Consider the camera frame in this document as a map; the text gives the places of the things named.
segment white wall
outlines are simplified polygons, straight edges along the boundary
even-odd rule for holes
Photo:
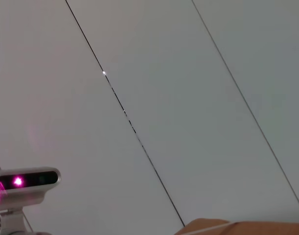
[[[299,0],[195,0],[299,198]]]
[[[185,223],[299,221],[298,202],[191,1],[68,2]]]
[[[33,230],[172,234],[182,227],[67,4],[0,0],[0,165],[53,166]]]

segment white surface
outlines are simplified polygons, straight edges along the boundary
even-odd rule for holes
[[[68,2],[185,223],[299,221],[192,2]]]
[[[173,234],[182,225],[62,0],[0,0],[0,165],[53,166],[35,231]]]
[[[299,0],[196,0],[299,197]]]

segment pink light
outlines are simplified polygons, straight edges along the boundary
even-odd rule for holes
[[[23,184],[23,181],[20,177],[17,177],[13,183],[17,186],[21,186]]]

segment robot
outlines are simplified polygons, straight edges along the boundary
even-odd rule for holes
[[[0,170],[0,235],[51,235],[30,233],[24,225],[23,207],[39,204],[45,193],[60,183],[52,167]]]

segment dark line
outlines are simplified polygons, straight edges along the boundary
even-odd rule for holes
[[[22,212],[22,213],[23,213],[23,216],[24,216],[24,218],[25,218],[25,220],[26,220],[28,226],[30,227],[30,230],[33,232],[33,229],[32,229],[32,226],[31,226],[30,222],[27,220],[27,218],[26,218],[24,212]]]
[[[92,53],[93,53],[93,55],[94,55],[94,57],[95,57],[97,63],[99,64],[101,70],[104,71],[103,68],[102,68],[102,66],[101,66],[101,64],[100,64],[100,62],[99,62],[99,60],[97,59],[97,56],[96,56],[95,52],[93,51],[93,49],[92,49],[92,47],[91,47],[91,45],[90,45],[90,43],[89,43],[87,37],[85,36],[85,34],[84,34],[84,32],[83,32],[83,30],[82,30],[82,28],[81,28],[79,22],[77,21],[77,19],[76,19],[76,17],[75,17],[75,15],[74,15],[74,13],[73,13],[73,11],[72,11],[72,9],[71,9],[71,7],[70,7],[70,5],[69,5],[69,3],[68,3],[67,0],[66,0],[66,3],[67,3],[67,5],[68,5],[69,10],[71,11],[71,13],[72,13],[74,19],[75,19],[77,25],[79,26],[79,28],[80,28],[80,30],[81,30],[81,32],[82,32],[82,34],[83,34],[83,36],[84,36],[84,38],[85,38],[87,44],[89,45],[89,47],[90,47],[90,49],[91,49],[91,51],[92,51]],[[167,191],[166,187],[164,186],[164,183],[162,182],[162,179],[160,178],[160,176],[159,176],[159,174],[158,174],[158,172],[157,172],[157,170],[156,170],[156,168],[155,168],[153,162],[151,161],[151,159],[150,159],[150,157],[149,157],[149,155],[148,155],[148,153],[147,153],[147,151],[146,151],[144,145],[143,145],[142,142],[140,141],[140,139],[139,139],[139,137],[138,137],[138,134],[136,133],[134,126],[132,125],[132,123],[131,123],[131,121],[130,121],[128,115],[126,114],[126,111],[125,111],[124,108],[123,108],[123,105],[121,104],[121,102],[120,102],[118,96],[116,95],[115,90],[113,89],[113,87],[112,87],[112,85],[111,85],[111,83],[110,83],[110,81],[109,81],[107,75],[104,75],[104,76],[106,77],[106,79],[107,79],[107,81],[108,81],[108,83],[109,83],[111,89],[113,90],[113,92],[114,92],[114,94],[115,94],[115,97],[116,97],[117,101],[119,102],[119,104],[120,104],[120,106],[121,106],[123,112],[125,113],[125,116],[126,116],[127,120],[129,121],[129,123],[130,123],[130,125],[131,125],[131,127],[132,127],[132,129],[133,129],[133,131],[134,131],[134,133],[135,133],[135,135],[136,135],[136,137],[137,137],[137,139],[138,139],[138,142],[140,143],[141,147],[143,148],[143,150],[144,150],[144,152],[145,152],[145,154],[146,154],[146,156],[147,156],[147,159],[149,160],[149,162],[150,162],[152,168],[154,169],[154,171],[155,171],[155,173],[156,173],[156,175],[157,175],[157,177],[158,177],[158,179],[159,179],[159,181],[160,181],[160,183],[161,183],[161,185],[162,185],[162,187],[163,187],[165,193],[167,194],[167,196],[168,196],[168,198],[169,198],[169,200],[170,200],[170,202],[171,202],[171,204],[172,204],[172,206],[173,206],[175,212],[177,213],[177,215],[178,215],[178,217],[179,217],[181,223],[182,223],[183,226],[185,227],[185,224],[184,224],[184,222],[183,222],[183,220],[182,220],[182,218],[181,218],[181,216],[180,216],[180,214],[179,214],[177,208],[175,207],[175,205],[174,205],[174,203],[173,203],[173,201],[172,201],[172,199],[171,199],[171,196],[170,196],[169,192]]]
[[[227,63],[226,63],[226,61],[224,60],[224,58],[223,58],[223,56],[222,56],[222,54],[221,54],[221,52],[220,52],[220,50],[219,50],[219,47],[217,46],[216,42],[214,41],[214,39],[213,39],[213,37],[212,37],[212,35],[211,35],[211,33],[210,33],[208,27],[207,27],[207,25],[206,25],[206,23],[205,23],[205,21],[204,21],[202,15],[200,14],[199,10],[197,9],[196,4],[194,3],[194,0],[191,0],[191,1],[192,1],[193,5],[194,5],[196,11],[198,12],[198,15],[199,15],[200,19],[202,20],[203,25],[205,26],[205,28],[206,28],[206,30],[207,30],[207,32],[208,32],[208,34],[209,34],[209,36],[210,36],[210,38],[211,38],[211,40],[212,40],[214,46],[216,47],[216,49],[217,49],[217,51],[218,51],[218,53],[219,53],[219,55],[220,55],[220,57],[221,57],[221,59],[222,59],[224,65],[225,65],[225,67],[227,68],[227,70],[228,70],[230,76],[232,77],[232,80],[233,80],[234,84],[236,85],[236,87],[237,87],[239,93],[241,94],[241,96],[242,96],[242,98],[243,98],[243,100],[244,100],[244,102],[245,102],[245,104],[246,104],[248,110],[250,111],[250,113],[251,113],[253,119],[255,120],[255,122],[256,122],[256,124],[257,124],[257,126],[258,126],[258,128],[259,128],[259,130],[260,130],[260,132],[261,132],[261,134],[262,134],[262,136],[263,136],[263,138],[265,139],[267,145],[269,146],[269,148],[270,148],[270,150],[271,150],[271,152],[272,152],[274,158],[276,159],[276,162],[277,162],[278,166],[280,167],[280,169],[281,169],[281,171],[282,171],[282,173],[283,173],[283,175],[284,175],[284,177],[285,177],[287,183],[289,184],[289,186],[290,186],[290,188],[291,188],[291,190],[292,190],[292,192],[293,192],[294,196],[296,197],[296,200],[297,200],[297,202],[298,202],[298,204],[299,204],[299,199],[298,199],[298,197],[297,197],[297,195],[296,195],[296,193],[295,193],[295,191],[294,191],[294,189],[293,189],[293,187],[292,187],[292,185],[291,185],[291,182],[288,180],[288,177],[287,177],[287,175],[285,174],[285,172],[284,172],[284,170],[283,170],[283,168],[282,168],[282,166],[281,166],[279,160],[277,159],[276,154],[274,153],[274,151],[273,151],[273,149],[272,149],[272,147],[271,147],[269,141],[267,140],[265,134],[263,133],[263,131],[262,131],[262,129],[261,129],[261,127],[260,127],[260,125],[259,125],[259,123],[258,123],[256,117],[254,116],[254,114],[253,114],[251,108],[249,107],[249,104],[247,103],[247,101],[246,101],[246,99],[245,99],[243,93],[241,92],[241,89],[239,88],[238,84],[236,83],[236,80],[235,80],[235,78],[234,78],[232,72],[230,71],[230,69],[229,69],[229,67],[228,67],[228,65],[227,65]]]

